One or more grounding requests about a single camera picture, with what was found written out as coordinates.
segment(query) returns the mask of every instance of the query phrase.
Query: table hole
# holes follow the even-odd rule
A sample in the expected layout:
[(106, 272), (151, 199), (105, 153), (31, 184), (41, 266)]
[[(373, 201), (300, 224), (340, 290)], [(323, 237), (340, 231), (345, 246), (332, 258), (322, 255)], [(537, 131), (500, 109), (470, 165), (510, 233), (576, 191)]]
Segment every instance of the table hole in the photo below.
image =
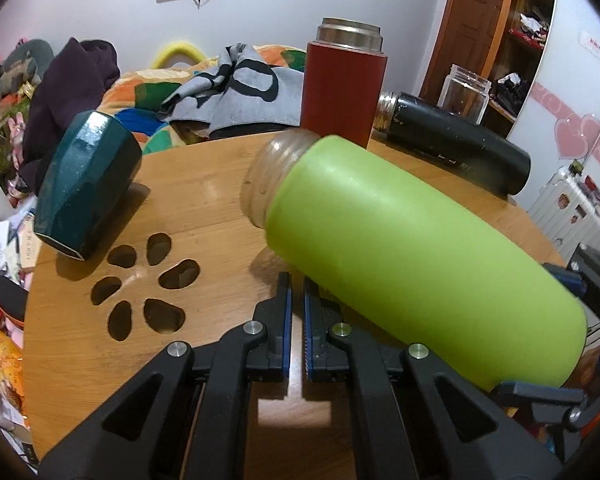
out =
[(131, 333), (131, 303), (120, 301), (109, 314), (109, 335), (116, 341), (124, 341)]
[(122, 282), (119, 278), (114, 278), (113, 276), (102, 278), (91, 289), (91, 303), (94, 305), (101, 304), (104, 300), (119, 291), (121, 286)]
[(137, 257), (136, 250), (132, 246), (120, 245), (109, 253), (107, 261), (111, 265), (122, 267), (123, 269), (130, 269), (136, 264)]
[(180, 330), (186, 319), (181, 308), (163, 300), (144, 300), (144, 320), (158, 334), (173, 334)]
[(200, 266), (195, 260), (182, 260), (179, 264), (162, 273), (158, 283), (162, 288), (185, 288), (195, 282), (200, 275)]
[(146, 260), (156, 266), (171, 252), (171, 238), (165, 233), (156, 233), (146, 241)]

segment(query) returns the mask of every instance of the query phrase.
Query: snack bag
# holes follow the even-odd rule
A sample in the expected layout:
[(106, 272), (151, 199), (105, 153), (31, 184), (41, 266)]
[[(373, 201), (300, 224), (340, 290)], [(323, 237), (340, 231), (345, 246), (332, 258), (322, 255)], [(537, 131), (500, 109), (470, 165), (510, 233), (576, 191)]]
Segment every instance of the snack bag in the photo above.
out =
[(26, 419), (22, 386), (22, 350), (0, 331), (0, 393)]

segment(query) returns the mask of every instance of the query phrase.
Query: stainless steel thermos cap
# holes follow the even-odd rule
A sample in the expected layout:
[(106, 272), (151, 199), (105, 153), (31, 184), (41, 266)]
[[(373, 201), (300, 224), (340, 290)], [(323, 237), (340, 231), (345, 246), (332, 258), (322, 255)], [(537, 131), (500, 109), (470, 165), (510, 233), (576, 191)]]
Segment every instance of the stainless steel thermos cap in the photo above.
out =
[(315, 40), (368, 52), (381, 52), (382, 49), (380, 27), (338, 18), (324, 18), (318, 26)]

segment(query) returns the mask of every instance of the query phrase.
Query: dark teal cup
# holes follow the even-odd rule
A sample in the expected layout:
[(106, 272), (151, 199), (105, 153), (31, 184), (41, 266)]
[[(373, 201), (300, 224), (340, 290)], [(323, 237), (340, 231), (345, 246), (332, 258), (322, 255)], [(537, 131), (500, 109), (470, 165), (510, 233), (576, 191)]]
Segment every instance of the dark teal cup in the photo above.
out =
[(77, 114), (42, 183), (35, 234), (62, 254), (86, 260), (141, 161), (140, 145), (117, 119), (100, 112)]

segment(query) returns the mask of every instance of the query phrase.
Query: wooden table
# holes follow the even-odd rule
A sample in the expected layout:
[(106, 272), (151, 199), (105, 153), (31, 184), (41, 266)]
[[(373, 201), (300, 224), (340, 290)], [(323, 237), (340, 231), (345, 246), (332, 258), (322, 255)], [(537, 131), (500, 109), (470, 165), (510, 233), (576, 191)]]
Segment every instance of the wooden table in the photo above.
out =
[[(255, 304), (273, 295), (286, 265), (266, 247), (264, 232), (240, 212), (242, 178), (271, 134), (216, 140), (146, 156), (100, 250), (77, 262), (45, 246), (29, 295), (24, 381), (34, 446), (43, 456), (151, 357), (173, 340), (192, 346), (217, 340), (251, 319)], [(526, 213), (417, 158), (371, 140), (369, 150), (429, 182), (513, 240), (541, 262), (560, 256)], [(167, 233), (173, 247), (158, 266), (147, 264), (147, 238)], [(136, 265), (107, 263), (113, 247), (128, 244)], [(157, 277), (185, 258), (200, 264), (199, 278), (164, 290)], [(117, 276), (122, 288), (94, 306), (93, 285)], [(299, 287), (294, 277), (294, 290)], [(143, 319), (147, 298), (186, 312), (175, 334), (158, 334)], [(123, 342), (107, 331), (115, 304), (132, 305), (132, 330)], [(299, 312), (299, 298), (294, 298)], [(303, 381), (302, 329), (294, 314), (292, 360), (284, 400), (264, 397), (271, 384), (255, 384), (251, 399), (245, 478), (352, 479), (349, 415), (342, 384)], [(307, 401), (305, 398), (319, 399)]]

